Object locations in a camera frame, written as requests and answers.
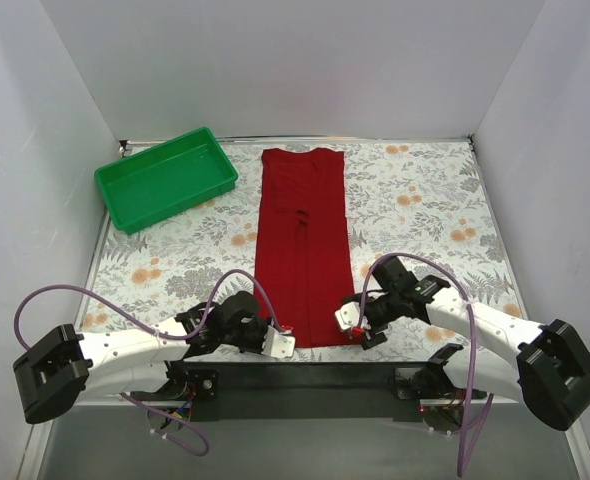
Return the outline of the red t shirt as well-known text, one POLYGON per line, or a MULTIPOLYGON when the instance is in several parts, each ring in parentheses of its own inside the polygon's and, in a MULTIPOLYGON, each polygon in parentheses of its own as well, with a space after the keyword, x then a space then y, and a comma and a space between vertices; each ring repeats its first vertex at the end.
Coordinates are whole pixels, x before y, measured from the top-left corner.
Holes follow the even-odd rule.
POLYGON ((334 313, 354 293, 344 154, 327 148, 262 154, 255 277, 262 310, 292 328, 299 348, 352 344, 334 313))

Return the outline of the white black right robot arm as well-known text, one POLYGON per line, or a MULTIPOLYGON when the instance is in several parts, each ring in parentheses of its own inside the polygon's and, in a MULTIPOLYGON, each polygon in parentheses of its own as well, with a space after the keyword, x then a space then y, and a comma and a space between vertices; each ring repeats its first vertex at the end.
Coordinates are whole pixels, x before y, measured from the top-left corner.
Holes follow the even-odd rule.
POLYGON ((408 317, 467 337, 502 360, 483 391, 523 402, 547 426, 568 430, 590 405, 590 352, 576 329, 556 319, 545 325, 510 316, 472 301, 448 271, 422 280, 402 264, 402 254, 380 257, 368 278, 383 289, 362 295, 358 320, 380 334, 390 322, 408 317))

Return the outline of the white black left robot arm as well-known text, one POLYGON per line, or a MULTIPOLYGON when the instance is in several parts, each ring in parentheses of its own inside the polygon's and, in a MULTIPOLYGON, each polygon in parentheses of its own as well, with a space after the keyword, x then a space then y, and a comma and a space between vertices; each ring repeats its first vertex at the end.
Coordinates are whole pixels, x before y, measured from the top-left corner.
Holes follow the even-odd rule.
POLYGON ((53 420, 78 401, 129 392, 180 398, 188 386, 180 362, 230 345, 242 352, 286 358, 294 339, 259 303, 241 291, 224 302, 202 302, 154 326, 81 334, 70 324, 53 328, 13 364, 24 418, 53 420))

